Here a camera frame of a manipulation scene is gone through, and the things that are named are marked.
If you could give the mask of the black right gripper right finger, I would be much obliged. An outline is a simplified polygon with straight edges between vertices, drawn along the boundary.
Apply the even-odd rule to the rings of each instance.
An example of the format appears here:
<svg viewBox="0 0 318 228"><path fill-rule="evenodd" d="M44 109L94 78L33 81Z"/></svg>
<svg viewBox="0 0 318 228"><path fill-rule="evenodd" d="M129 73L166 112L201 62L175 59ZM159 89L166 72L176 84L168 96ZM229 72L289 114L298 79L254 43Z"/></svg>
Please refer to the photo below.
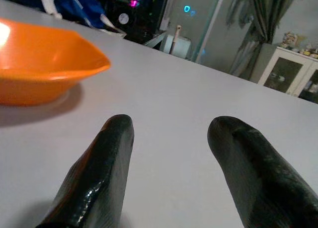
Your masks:
<svg viewBox="0 0 318 228"><path fill-rule="evenodd" d="M244 227L317 227L317 194L260 131L219 116L207 140Z"/></svg>

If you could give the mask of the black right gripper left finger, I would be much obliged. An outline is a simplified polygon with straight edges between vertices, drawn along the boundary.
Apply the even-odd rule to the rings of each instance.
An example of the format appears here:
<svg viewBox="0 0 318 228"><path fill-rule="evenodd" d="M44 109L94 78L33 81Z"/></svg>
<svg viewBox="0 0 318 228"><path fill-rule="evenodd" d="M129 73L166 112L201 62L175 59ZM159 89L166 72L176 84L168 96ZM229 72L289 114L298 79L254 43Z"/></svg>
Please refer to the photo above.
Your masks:
<svg viewBox="0 0 318 228"><path fill-rule="evenodd" d="M38 227L118 227L133 143L131 117L110 117L68 171Z"/></svg>

